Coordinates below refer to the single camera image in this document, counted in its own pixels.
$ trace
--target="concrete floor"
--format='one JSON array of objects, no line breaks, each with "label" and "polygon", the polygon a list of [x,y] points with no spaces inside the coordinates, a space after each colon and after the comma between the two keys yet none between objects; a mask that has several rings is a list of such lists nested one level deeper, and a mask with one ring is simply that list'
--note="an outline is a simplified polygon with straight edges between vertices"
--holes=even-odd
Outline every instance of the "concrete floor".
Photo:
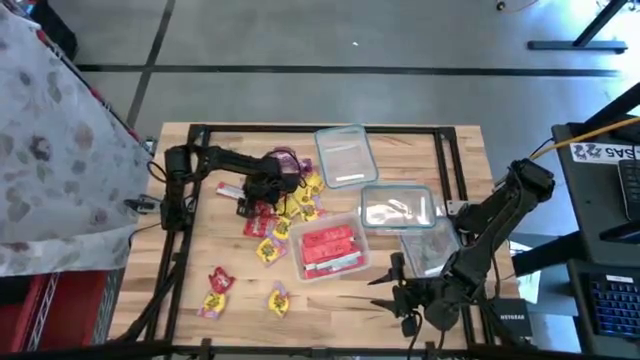
[{"label": "concrete floor", "polygon": [[[640,14],[627,10],[598,35],[627,41],[622,55],[526,49],[528,40],[575,38],[597,14],[595,0],[540,0],[514,14],[498,13],[493,0],[50,3],[77,33],[77,64],[153,65],[147,61],[167,1],[173,5],[167,32],[151,56],[159,65],[408,66],[475,69],[476,75],[142,74],[140,66],[85,73],[143,136],[157,136],[166,121],[477,124],[499,178],[512,160],[550,137],[551,125],[584,121],[640,79],[640,38],[632,36]],[[527,3],[507,0],[510,9]],[[479,75],[482,69],[504,75]],[[536,75],[529,69],[562,76],[523,76]],[[620,73],[570,76],[567,69]],[[148,86],[134,100],[141,78]],[[137,116],[129,116],[140,101]],[[517,231],[546,238],[574,231],[556,156],[539,163],[556,173],[558,187]]]}]

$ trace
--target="keyboard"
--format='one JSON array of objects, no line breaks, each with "label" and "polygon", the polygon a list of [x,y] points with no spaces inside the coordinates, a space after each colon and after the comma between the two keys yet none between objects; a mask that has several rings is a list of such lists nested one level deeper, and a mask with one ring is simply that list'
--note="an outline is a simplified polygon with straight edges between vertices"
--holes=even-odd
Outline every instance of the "keyboard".
[{"label": "keyboard", "polygon": [[640,338],[640,284],[624,276],[589,274],[591,321],[599,335]]}]

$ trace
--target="wooden tabletop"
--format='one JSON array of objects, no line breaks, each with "label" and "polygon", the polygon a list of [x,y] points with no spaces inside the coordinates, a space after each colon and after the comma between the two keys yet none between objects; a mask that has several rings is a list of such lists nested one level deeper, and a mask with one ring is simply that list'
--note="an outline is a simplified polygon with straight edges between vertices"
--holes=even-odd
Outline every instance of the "wooden tabletop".
[{"label": "wooden tabletop", "polygon": [[[165,124],[155,161],[164,164],[164,150],[184,144],[188,129],[187,123]],[[469,198],[481,201],[491,193],[492,177],[480,127],[457,126],[456,131]],[[381,181],[424,184],[442,198],[432,135],[369,134],[369,141]],[[317,164],[312,133],[214,133],[210,144],[255,157],[276,146],[286,145],[293,148],[299,158],[311,158]],[[445,141],[451,188],[456,194],[448,149]],[[260,239],[242,234],[245,219],[235,215],[235,201],[215,192],[221,181],[241,185],[243,177],[216,171],[203,181],[180,300],[175,345],[199,345],[202,338],[208,337],[214,346],[407,348],[410,339],[402,336],[399,319],[369,302],[373,298],[391,299],[392,285],[366,285],[386,273],[390,265],[389,255],[400,249],[396,237],[368,237],[372,258],[369,269],[336,280],[304,284],[296,278],[291,254],[269,268],[262,265],[255,253]],[[164,184],[151,179],[148,194],[161,198]],[[349,190],[327,189],[321,194],[322,203],[330,213],[354,210],[358,198],[358,191]],[[157,222],[157,215],[147,215],[140,218],[139,227]],[[159,226],[135,236],[110,337],[122,334],[151,298],[164,240],[165,232]],[[513,274],[506,243],[498,251],[497,260],[501,278]],[[222,266],[237,281],[229,291],[224,313],[218,320],[212,320],[198,317],[196,313],[209,288],[207,275],[216,266]],[[284,319],[266,309],[265,298],[274,281],[281,281],[291,295],[291,307]],[[494,275],[491,272],[487,281],[488,293],[493,292],[493,286]],[[502,281],[501,293],[503,297],[518,297],[514,277]],[[167,308],[168,301],[165,301],[157,336],[163,334]],[[474,316],[474,332],[476,339],[481,340],[477,314]],[[416,347],[423,347],[425,341],[437,343],[439,336],[439,331],[425,323]],[[465,347],[462,321],[458,321],[447,333],[444,348]]]}]

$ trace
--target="patterned cloth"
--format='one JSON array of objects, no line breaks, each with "label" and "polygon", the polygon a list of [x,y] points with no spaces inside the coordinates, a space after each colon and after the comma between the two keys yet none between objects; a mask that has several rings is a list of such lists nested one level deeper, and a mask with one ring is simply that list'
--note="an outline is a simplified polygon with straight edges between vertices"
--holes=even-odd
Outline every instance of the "patterned cloth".
[{"label": "patterned cloth", "polygon": [[0,276],[126,264],[150,156],[0,3]]}]

